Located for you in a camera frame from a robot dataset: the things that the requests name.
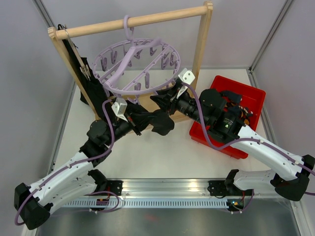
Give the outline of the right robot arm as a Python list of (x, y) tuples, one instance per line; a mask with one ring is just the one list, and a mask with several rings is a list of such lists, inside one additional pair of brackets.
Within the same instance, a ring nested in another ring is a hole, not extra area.
[(228, 193), (235, 195), (247, 190), (274, 190), (280, 196), (299, 201), (307, 194), (310, 175), (314, 174), (315, 159), (310, 155), (290, 153), (226, 111), (227, 101), (213, 88), (190, 97), (183, 84), (163, 89), (150, 97), (169, 115), (176, 111), (201, 125), (209, 146), (215, 150), (232, 147), (241, 150), (269, 167), (267, 171), (231, 170), (224, 181)]

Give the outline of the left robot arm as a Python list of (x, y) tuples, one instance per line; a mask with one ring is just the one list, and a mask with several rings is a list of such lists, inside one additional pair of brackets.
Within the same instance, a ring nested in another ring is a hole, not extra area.
[(14, 189), (15, 224), (34, 230), (43, 225), (63, 205), (84, 195), (108, 194), (107, 179), (96, 167), (112, 152), (114, 143), (130, 131), (140, 135), (148, 125), (157, 131), (160, 111), (149, 112), (129, 104), (124, 118), (103, 109), (105, 118), (96, 120), (87, 132), (87, 141), (65, 164), (32, 183)]

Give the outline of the purple round clip hanger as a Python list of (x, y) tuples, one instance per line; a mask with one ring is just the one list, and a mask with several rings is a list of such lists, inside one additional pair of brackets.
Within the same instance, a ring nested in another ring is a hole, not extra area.
[(123, 19), (125, 40), (101, 51), (92, 65), (93, 75), (107, 96), (138, 97), (169, 87), (179, 72), (179, 53), (161, 38), (136, 38), (134, 28)]

